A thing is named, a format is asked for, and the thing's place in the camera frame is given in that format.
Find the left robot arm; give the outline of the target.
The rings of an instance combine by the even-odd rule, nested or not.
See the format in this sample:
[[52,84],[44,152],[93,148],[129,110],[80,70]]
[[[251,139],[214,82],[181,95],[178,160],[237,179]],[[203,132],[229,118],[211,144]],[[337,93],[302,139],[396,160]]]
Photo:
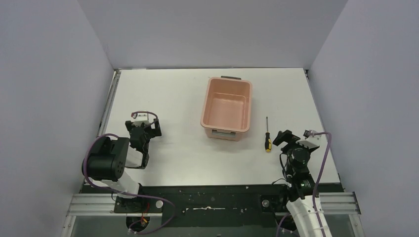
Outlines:
[[98,138],[82,164],[82,173],[101,181],[117,195],[115,212],[147,212],[150,199],[144,198],[143,187],[125,171],[145,169],[149,161],[151,139],[161,136],[158,119],[134,119],[125,122],[128,137],[115,140],[110,135]]

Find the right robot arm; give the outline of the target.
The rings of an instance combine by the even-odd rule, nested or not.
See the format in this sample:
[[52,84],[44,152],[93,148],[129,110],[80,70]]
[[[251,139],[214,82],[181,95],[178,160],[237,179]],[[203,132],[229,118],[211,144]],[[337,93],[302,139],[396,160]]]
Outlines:
[[307,130],[304,139],[290,130],[279,131],[272,144],[281,148],[286,160],[280,160],[283,178],[287,182],[286,209],[301,237],[330,237],[331,231],[324,216],[318,193],[318,182],[309,171],[311,154],[320,148],[321,135]]

